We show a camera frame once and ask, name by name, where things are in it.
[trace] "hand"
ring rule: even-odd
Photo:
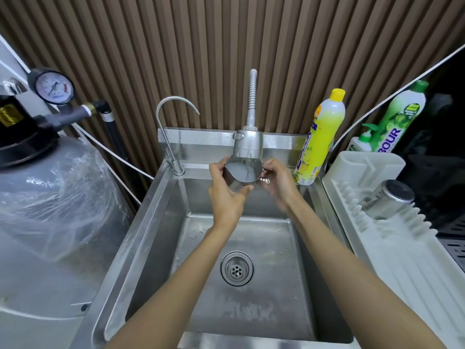
[[[244,210],[244,202],[253,186],[244,186],[235,193],[226,184],[223,178],[223,169],[229,157],[223,158],[219,163],[210,164],[212,185],[208,188],[213,207],[213,227],[232,234]]]
[[[302,199],[291,172],[277,159],[267,160],[263,163],[263,167],[266,170],[271,170],[266,173],[270,183],[260,182],[260,186],[270,192],[281,211],[289,214],[289,205],[295,200]]]

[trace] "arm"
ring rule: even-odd
[[[252,186],[233,193],[222,170],[227,158],[210,164],[213,226],[201,243],[168,281],[132,316],[107,343],[106,349],[176,348],[197,299],[227,240],[239,222]]]
[[[271,159],[267,186],[293,219],[331,294],[363,348],[445,348],[433,331],[323,224],[299,194],[290,171]]]

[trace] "black pipe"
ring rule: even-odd
[[[110,136],[110,140],[112,141],[112,144],[116,149],[116,153],[129,164],[132,164],[129,160],[129,154],[121,137],[121,133],[119,132],[118,127],[116,126],[116,122],[110,105],[105,100],[96,100],[95,102],[93,102],[93,105],[95,106],[96,110],[101,114],[102,119],[105,122],[105,127],[107,129],[108,136]],[[139,177],[139,174],[136,170],[132,169],[126,164],[124,164],[124,168],[129,179],[131,180],[132,186],[135,189],[134,194],[136,195],[137,199],[142,201],[146,194],[146,191],[144,185],[142,184],[142,180]]]

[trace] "yellow bottle cap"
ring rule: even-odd
[[[344,99],[345,94],[346,94],[346,91],[344,89],[334,88],[331,91],[331,95],[329,96],[329,99],[333,101],[342,101],[342,99]]]

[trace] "white dish rack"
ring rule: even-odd
[[[414,204],[376,221],[358,204],[405,166],[392,153],[341,152],[323,186],[353,249],[363,246],[376,274],[444,344],[465,349],[465,274]]]

